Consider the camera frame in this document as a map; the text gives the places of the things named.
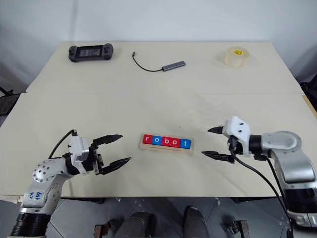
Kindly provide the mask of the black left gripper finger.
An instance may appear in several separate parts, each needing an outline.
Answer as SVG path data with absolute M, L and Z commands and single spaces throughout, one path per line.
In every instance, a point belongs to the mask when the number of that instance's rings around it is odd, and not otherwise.
M 125 164 L 127 164 L 130 160 L 131 160 L 131 157 L 114 161 L 114 162 L 110 163 L 107 167 L 101 168 L 100 174 L 106 175 L 106 174 L 112 173 L 112 172 L 120 169 Z
M 113 142 L 119 140 L 122 137 L 123 136 L 120 134 L 106 135 L 106 136 L 94 139 L 93 144 L 96 146 L 100 146 L 102 144 L 110 144 L 110 143 L 113 143 Z

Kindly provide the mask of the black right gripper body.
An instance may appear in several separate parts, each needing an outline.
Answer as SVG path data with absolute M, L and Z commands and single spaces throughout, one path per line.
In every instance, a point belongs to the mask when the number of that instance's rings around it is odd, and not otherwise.
M 227 144 L 231 157 L 233 155 L 243 155 L 243 146 L 236 137 L 229 137 Z

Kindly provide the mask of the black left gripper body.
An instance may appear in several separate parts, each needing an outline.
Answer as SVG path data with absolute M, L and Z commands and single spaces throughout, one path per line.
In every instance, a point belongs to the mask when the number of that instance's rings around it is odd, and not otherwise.
M 82 165 L 86 172 L 93 171 L 95 175 L 105 175 L 104 162 L 100 153 L 98 153 L 99 146 L 92 143 L 88 147 L 88 152 L 84 153 Z

